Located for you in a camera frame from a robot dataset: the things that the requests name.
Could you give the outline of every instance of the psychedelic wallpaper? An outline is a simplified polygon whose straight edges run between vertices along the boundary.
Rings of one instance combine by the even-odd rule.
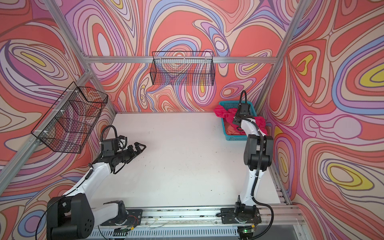
[[[0,169],[65,88],[83,73],[72,50],[39,0],[0,0]],[[0,197],[0,239],[34,238],[51,197],[62,195],[88,170],[99,151],[106,109],[81,154],[40,145]],[[45,218],[39,227],[45,239]]]
[[[60,9],[85,55],[151,56],[205,51],[215,56],[276,56],[296,1],[62,1]],[[92,68],[115,110],[212,111],[238,99],[256,102],[270,64],[216,64],[214,86],[152,86],[150,64],[97,63]]]
[[[313,0],[263,116],[314,239],[384,239],[384,1]]]

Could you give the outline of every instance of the white table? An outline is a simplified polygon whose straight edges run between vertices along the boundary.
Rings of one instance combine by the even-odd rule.
[[[214,113],[122,113],[113,125],[128,144],[147,148],[118,174],[110,174],[91,199],[98,207],[123,200],[126,207],[233,205],[248,167],[245,141],[225,140]],[[108,138],[113,137],[113,130]],[[256,199],[280,203],[267,171]]]

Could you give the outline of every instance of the black wire basket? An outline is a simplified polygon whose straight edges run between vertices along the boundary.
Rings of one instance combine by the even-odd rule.
[[[212,51],[154,51],[153,85],[213,86],[215,65]]]
[[[54,152],[81,153],[107,101],[108,95],[105,93],[90,87],[76,86],[68,101],[40,134],[36,136],[35,129],[49,111],[31,133]]]

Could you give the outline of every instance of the teal plastic basket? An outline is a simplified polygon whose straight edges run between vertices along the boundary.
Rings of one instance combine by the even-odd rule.
[[[230,108],[237,108],[239,105],[239,101],[221,101],[221,102],[219,102],[219,104],[221,106],[223,106],[225,110],[228,110]],[[256,111],[255,111],[255,108],[253,107],[253,103],[248,101],[248,104],[251,105],[251,114],[256,117]],[[224,132],[226,140],[228,140],[228,141],[246,141],[247,140],[248,137],[246,135],[228,135],[225,132],[225,126],[224,126],[224,119],[223,118],[221,119],[221,123],[223,125],[223,132]]]

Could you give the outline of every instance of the red cloth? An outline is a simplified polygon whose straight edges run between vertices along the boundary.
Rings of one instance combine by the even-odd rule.
[[[243,133],[244,131],[239,131],[237,130],[237,125],[236,124],[233,124],[233,118],[235,117],[235,114],[236,114],[236,111],[237,111],[237,108],[230,108],[228,110],[225,110],[223,106],[221,105],[218,105],[217,107],[215,107],[214,109],[214,112],[216,114],[216,116],[218,116],[219,118],[223,118],[224,120],[226,120],[231,127],[234,128],[234,130],[236,132],[241,132]],[[265,119],[263,117],[255,117],[255,122],[256,122],[256,125],[260,128],[260,130],[265,133],[265,134],[268,134],[266,129],[265,129]]]

